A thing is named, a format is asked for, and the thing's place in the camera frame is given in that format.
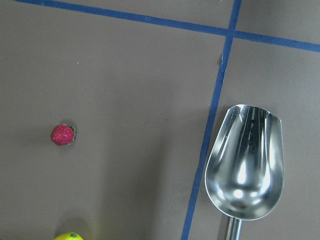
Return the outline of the red strawberry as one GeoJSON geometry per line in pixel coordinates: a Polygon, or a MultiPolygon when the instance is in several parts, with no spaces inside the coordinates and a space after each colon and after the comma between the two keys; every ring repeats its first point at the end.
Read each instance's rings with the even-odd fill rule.
{"type": "Polygon", "coordinates": [[[71,144],[76,137],[76,129],[71,125],[60,124],[53,128],[50,139],[57,146],[71,144]]]}

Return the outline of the yellow lemon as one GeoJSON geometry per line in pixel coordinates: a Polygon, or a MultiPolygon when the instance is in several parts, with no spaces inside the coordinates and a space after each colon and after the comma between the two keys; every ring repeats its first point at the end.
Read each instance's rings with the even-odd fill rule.
{"type": "Polygon", "coordinates": [[[76,232],[66,232],[56,236],[54,240],[84,240],[84,239],[76,232]]]}

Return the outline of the steel scoop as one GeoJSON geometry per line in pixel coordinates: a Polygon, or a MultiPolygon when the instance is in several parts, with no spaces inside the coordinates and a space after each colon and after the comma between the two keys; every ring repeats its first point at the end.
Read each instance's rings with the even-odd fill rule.
{"type": "Polygon", "coordinates": [[[269,215],[284,188],[281,120],[260,107],[229,108],[205,169],[213,205],[228,217],[225,238],[238,240],[242,223],[269,215]]]}

